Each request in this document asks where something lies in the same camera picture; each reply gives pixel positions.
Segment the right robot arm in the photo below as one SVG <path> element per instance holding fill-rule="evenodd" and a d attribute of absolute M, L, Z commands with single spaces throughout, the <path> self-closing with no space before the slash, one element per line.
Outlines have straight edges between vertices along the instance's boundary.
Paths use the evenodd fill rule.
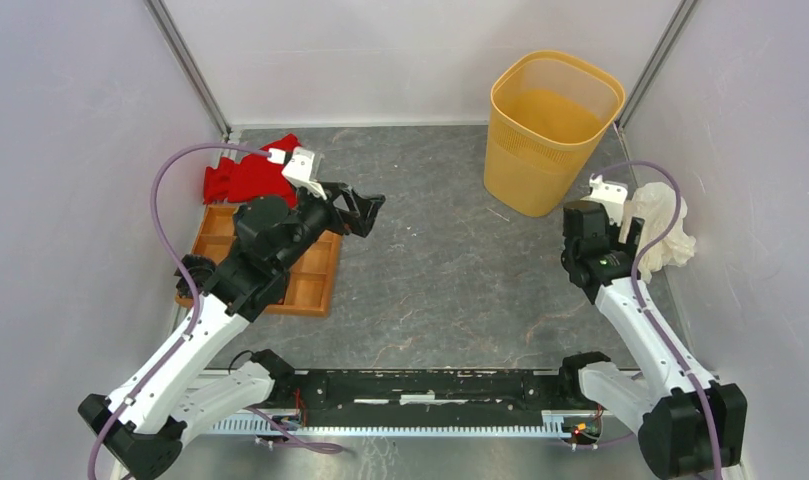
<path fill-rule="evenodd" d="M 561 264 L 627 345 L 642 377 L 623 373 L 601 352 L 569 356 L 557 392 L 571 408 L 590 401 L 636 435 L 642 456 L 660 479 L 740 463 L 748 403 L 688 352 L 664 320 L 644 283 L 632 276 L 643 222 L 626 242 L 604 205 L 576 200 L 563 207 Z"/>

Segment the translucent white trash bag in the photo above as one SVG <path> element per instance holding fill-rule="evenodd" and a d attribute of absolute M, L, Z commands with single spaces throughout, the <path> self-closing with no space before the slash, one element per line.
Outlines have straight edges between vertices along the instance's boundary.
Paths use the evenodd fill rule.
<path fill-rule="evenodd" d="M 645 220 L 641 249 L 657 238 L 669 225 L 675 211 L 675 192 L 666 183 L 651 182 L 637 188 L 625 202 L 624 219 L 631 216 Z M 652 274 L 665 266 L 684 266 L 695 255 L 696 239 L 684 232 L 683 220 L 688 213 L 685 199 L 681 199 L 678 219 L 666 237 L 654 245 L 641 259 L 638 270 L 646 283 Z"/>

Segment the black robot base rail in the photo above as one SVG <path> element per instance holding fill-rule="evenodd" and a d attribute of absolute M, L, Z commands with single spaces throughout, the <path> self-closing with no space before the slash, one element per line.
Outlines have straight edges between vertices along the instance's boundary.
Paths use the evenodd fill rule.
<path fill-rule="evenodd" d="M 544 413 L 593 417 L 556 370 L 310 369 L 276 381 L 267 409 L 308 427 L 533 427 Z"/>

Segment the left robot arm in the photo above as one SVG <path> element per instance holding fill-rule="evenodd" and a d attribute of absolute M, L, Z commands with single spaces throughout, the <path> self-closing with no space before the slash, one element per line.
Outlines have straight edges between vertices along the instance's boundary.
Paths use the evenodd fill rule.
<path fill-rule="evenodd" d="M 288 367 L 272 354 L 193 393 L 190 384 L 214 356 L 286 295 L 292 266 L 325 232 L 367 237 L 386 198 L 344 183 L 301 187 L 297 204 L 264 196 L 233 216 L 235 239 L 224 260 L 194 290 L 192 312 L 152 357 L 109 395 L 90 394 L 78 412 L 132 479 L 156 479 L 198 435 L 263 401 L 286 405 L 294 394 Z"/>

